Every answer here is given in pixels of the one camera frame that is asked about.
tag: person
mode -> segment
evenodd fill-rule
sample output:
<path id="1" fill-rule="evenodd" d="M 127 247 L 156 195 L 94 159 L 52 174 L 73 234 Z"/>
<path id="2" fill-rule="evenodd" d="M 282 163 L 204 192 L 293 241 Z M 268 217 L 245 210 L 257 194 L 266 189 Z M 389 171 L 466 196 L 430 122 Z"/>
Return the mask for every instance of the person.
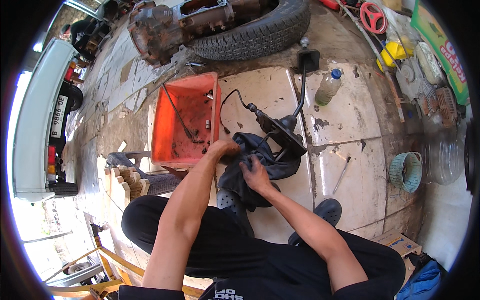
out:
<path id="1" fill-rule="evenodd" d="M 88 27 L 89 25 L 92 24 L 90 20 L 84 19 L 77 21 L 73 23 L 72 25 L 70 24 L 65 24 L 61 30 L 60 34 L 61 35 L 71 35 L 72 36 L 72 45 L 77 49 L 77 51 L 85 57 L 87 60 L 93 61 L 95 59 L 95 56 L 91 54 L 89 51 L 85 50 L 85 46 L 88 43 L 88 37 L 86 38 L 80 38 L 79 41 L 77 41 L 77 37 L 79 34 L 82 34 Z"/>
<path id="2" fill-rule="evenodd" d="M 335 229 L 338 201 L 323 201 L 316 214 L 283 195 L 255 155 L 251 170 L 240 164 L 245 181 L 300 238 L 293 244 L 255 239 L 239 220 L 246 214 L 235 213 L 241 202 L 207 206 L 217 163 L 239 151 L 232 140 L 216 141 L 170 199 L 142 196 L 125 208 L 124 234 L 151 256 L 142 286 L 120 286 L 119 299 L 184 299 L 184 274 L 213 279 L 200 300 L 393 299 L 405 279 L 400 255 Z M 227 204 L 223 195 L 219 206 Z"/>

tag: orange plastic bin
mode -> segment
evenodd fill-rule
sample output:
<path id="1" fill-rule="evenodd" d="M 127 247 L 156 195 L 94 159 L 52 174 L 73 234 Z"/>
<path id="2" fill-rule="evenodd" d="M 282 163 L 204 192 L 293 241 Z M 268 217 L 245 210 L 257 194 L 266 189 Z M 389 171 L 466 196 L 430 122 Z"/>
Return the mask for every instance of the orange plastic bin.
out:
<path id="1" fill-rule="evenodd" d="M 163 88 L 158 93 L 155 120 L 153 124 L 152 151 L 150 158 L 155 165 L 171 168 L 190 168 L 204 156 L 204 147 L 218 140 L 220 127 L 220 97 L 218 74 L 209 72 L 188 76 L 165 84 L 177 111 L 185 126 L 193 135 L 198 130 L 195 140 L 204 140 L 202 144 L 193 143 L 187 137 Z M 204 96 L 213 90 L 213 100 Z M 210 120 L 210 129 L 205 128 Z"/>

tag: wrench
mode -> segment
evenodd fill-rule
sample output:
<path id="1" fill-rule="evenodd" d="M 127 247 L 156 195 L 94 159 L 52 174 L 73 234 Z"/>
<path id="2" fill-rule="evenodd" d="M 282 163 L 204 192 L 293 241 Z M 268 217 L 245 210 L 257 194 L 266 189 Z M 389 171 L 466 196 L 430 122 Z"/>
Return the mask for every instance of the wrench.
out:
<path id="1" fill-rule="evenodd" d="M 196 67 L 204 67 L 207 64 L 206 63 L 197 63 L 197 62 L 186 62 L 186 66 L 196 66 Z"/>

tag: hand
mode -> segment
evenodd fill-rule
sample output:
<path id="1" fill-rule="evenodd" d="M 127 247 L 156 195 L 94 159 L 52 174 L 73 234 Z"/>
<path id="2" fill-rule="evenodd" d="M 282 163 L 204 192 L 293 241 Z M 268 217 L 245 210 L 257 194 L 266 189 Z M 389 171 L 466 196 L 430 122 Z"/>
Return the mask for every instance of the hand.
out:
<path id="1" fill-rule="evenodd" d="M 252 170 L 249 171 L 247 165 L 243 162 L 240 162 L 239 166 L 243 173 L 243 179 L 248 184 L 248 186 L 262 195 L 263 192 L 273 188 L 270 179 L 268 178 L 268 173 L 265 167 L 262 165 L 260 160 L 256 155 L 249 157 L 249 160 L 252 162 Z"/>
<path id="2" fill-rule="evenodd" d="M 208 152 L 220 159 L 222 156 L 234 156 L 240 153 L 240 146 L 233 140 L 217 140 L 208 147 Z"/>

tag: black pants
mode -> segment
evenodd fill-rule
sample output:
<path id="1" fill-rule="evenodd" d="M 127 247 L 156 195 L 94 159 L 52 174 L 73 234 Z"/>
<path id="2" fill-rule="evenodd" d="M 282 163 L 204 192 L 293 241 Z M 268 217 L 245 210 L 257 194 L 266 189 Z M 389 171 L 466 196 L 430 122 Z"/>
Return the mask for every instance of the black pants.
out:
<path id="1" fill-rule="evenodd" d="M 124 234 L 147 253 L 152 253 L 158 221 L 168 198 L 142 196 L 125 209 Z M 338 230 L 369 279 L 388 277 L 392 296 L 401 288 L 405 264 L 388 247 Z M 242 234 L 230 214 L 207 207 L 192 245 L 185 274 L 191 277 L 263 277 L 291 284 L 306 284 L 322 294 L 331 294 L 326 263 L 307 244 L 274 244 Z"/>

